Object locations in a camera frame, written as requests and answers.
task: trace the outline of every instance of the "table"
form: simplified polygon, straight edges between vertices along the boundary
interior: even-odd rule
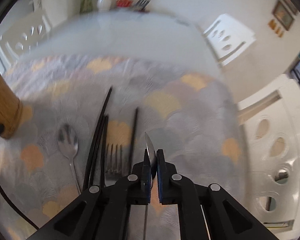
[[[24,111],[15,135],[0,138],[0,183],[39,227],[77,197],[69,162],[58,150],[58,128],[68,123],[77,133],[74,165],[82,187],[92,135],[111,85],[106,109],[109,144],[128,151],[134,110],[139,107],[133,163],[143,159],[147,132],[155,149],[162,148],[166,161],[180,174],[201,185],[219,183],[244,200],[246,160],[237,108],[217,79],[176,64],[83,55],[21,62],[4,78]],[[176,206],[160,205],[156,195],[153,187],[147,238],[177,240]],[[133,207],[132,213],[129,239],[141,239],[144,210]],[[6,239],[25,239],[34,229],[0,197],[0,231]]]
[[[73,54],[156,60],[224,80],[212,49],[195,24],[153,12],[119,10],[75,16],[53,28],[20,61]]]

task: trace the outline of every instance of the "chopsticks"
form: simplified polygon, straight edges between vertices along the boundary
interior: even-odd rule
[[[128,159],[128,173],[131,174],[132,172],[132,153],[134,148],[134,141],[136,140],[136,131],[137,131],[137,121],[138,121],[138,113],[139,108],[137,107],[134,113],[134,120],[133,120],[133,128],[131,134],[131,141],[130,141],[130,149],[129,149],[129,159]]]
[[[91,143],[91,147],[90,147],[90,151],[89,151],[89,155],[88,155],[88,160],[87,160],[87,165],[86,165],[86,169],[84,172],[84,180],[83,180],[83,186],[82,186],[82,191],[86,190],[89,186],[89,181],[90,184],[92,184],[93,182],[93,174],[91,176],[91,167],[96,165],[96,160],[97,160],[97,150],[99,148],[99,143],[100,143],[100,139],[101,139],[101,134],[102,134],[102,130],[103,130],[103,125],[104,125],[104,114],[106,111],[106,107],[112,92],[112,86],[110,87],[108,94],[106,96],[106,100],[103,104],[103,107],[101,109],[101,113],[97,122],[97,126],[96,129],[94,131],[93,134],[93,139],[92,139],[92,143]]]
[[[101,156],[100,156],[100,188],[105,186],[105,156],[106,156],[106,138],[108,130],[109,116],[105,118],[105,126],[103,129],[102,145],[101,145]]]

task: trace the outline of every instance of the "fork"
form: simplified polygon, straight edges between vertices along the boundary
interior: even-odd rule
[[[116,182],[123,177],[123,160],[122,160],[122,145],[107,145],[105,159],[105,175],[106,180]]]

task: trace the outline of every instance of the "metal screw head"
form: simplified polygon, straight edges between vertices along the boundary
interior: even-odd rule
[[[136,174],[130,174],[128,176],[129,181],[136,181],[138,179],[138,176]]]
[[[216,184],[216,183],[211,184],[210,188],[213,191],[219,191],[220,190],[220,186],[218,184]]]
[[[98,186],[91,186],[90,188],[89,188],[89,191],[90,191],[90,193],[92,193],[92,194],[95,194],[95,193],[97,193],[97,192],[99,192],[99,187]]]
[[[180,174],[173,174],[171,177],[173,180],[181,180],[182,179],[182,176]]]

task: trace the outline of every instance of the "chair backrest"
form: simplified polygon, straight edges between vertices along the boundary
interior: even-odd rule
[[[8,64],[38,46],[50,31],[45,11],[38,9],[16,21],[0,38],[0,51]]]
[[[203,35],[221,65],[234,60],[256,40],[251,29],[228,14],[220,15]]]
[[[248,148],[248,210],[279,239],[300,235],[300,87],[279,76],[238,103]]]

